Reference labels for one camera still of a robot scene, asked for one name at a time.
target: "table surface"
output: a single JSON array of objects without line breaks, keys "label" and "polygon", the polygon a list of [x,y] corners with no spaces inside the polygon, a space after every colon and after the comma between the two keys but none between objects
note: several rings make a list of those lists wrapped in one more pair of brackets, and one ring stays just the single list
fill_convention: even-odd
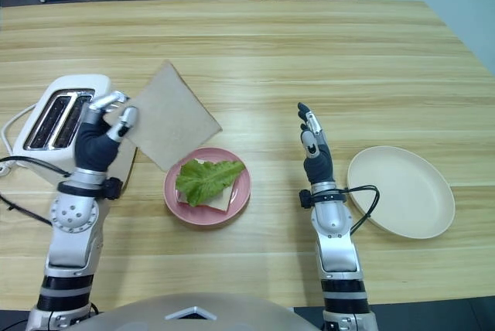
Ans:
[{"label": "table surface", "polygon": [[[495,80],[421,2],[88,2],[2,10],[0,123],[57,77],[103,73],[137,94],[171,59],[252,175],[247,209],[220,229],[178,221],[165,173],[138,153],[111,204],[92,300],[112,309],[173,292],[239,292],[321,305],[296,104],[326,129],[338,183],[360,150],[426,158],[456,198],[442,236],[414,241],[364,224],[354,237],[372,303],[495,294]],[[10,139],[22,127],[13,126]],[[47,214],[53,187],[26,169],[0,190]],[[358,212],[350,203],[355,216]],[[51,230],[0,209],[0,308],[37,300]]]}]

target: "lettuce leaf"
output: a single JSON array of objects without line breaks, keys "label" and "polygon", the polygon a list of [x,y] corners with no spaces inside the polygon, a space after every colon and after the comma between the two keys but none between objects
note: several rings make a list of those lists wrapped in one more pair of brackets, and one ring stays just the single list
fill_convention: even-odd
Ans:
[{"label": "lettuce leaf", "polygon": [[191,159],[180,168],[176,188],[186,196],[189,205],[197,206],[227,188],[244,169],[244,163],[240,161],[201,164]]}]

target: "toaster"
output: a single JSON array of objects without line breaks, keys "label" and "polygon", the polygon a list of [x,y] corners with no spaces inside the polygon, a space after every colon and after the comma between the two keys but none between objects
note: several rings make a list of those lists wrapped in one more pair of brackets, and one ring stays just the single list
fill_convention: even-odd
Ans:
[{"label": "toaster", "polygon": [[[12,148],[12,155],[24,155],[54,164],[68,172],[75,167],[75,138],[85,103],[113,91],[103,74],[75,74],[53,81],[32,110]],[[128,180],[136,147],[127,139],[108,169],[108,176]],[[19,162],[42,178],[58,184],[63,177],[28,162]]]}]

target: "slice of bread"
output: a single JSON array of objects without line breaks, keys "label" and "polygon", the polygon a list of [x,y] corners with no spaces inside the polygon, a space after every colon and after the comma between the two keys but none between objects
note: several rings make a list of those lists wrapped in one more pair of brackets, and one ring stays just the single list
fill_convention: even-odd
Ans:
[{"label": "slice of bread", "polygon": [[[199,163],[205,163],[204,159],[196,159]],[[201,203],[199,206],[209,206],[212,209],[220,210],[227,212],[230,205],[230,197],[232,196],[232,187],[228,186],[221,193],[217,194],[215,197],[209,198],[208,200]],[[186,196],[183,196],[182,193],[179,194],[179,202],[187,203]]]}]

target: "robotic hand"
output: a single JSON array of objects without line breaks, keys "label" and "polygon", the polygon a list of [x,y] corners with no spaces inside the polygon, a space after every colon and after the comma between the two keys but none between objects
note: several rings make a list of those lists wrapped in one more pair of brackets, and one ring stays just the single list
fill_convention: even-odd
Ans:
[{"label": "robotic hand", "polygon": [[85,108],[76,138],[76,170],[58,185],[50,207],[52,242],[45,263],[45,277],[26,330],[65,329],[90,314],[90,291],[103,247],[106,199],[119,197],[122,182],[107,179],[125,134],[133,127],[138,109],[128,107],[110,127],[103,115],[115,102],[128,98],[115,91],[96,98]]},{"label": "robotic hand", "polygon": [[316,257],[325,298],[323,318],[327,330],[377,331],[364,288],[363,272],[350,239],[352,217],[344,205],[345,195],[336,188],[332,156],[316,116],[299,103],[301,142],[306,151],[304,169],[311,191],[299,193],[302,207],[309,209],[317,233]]}]

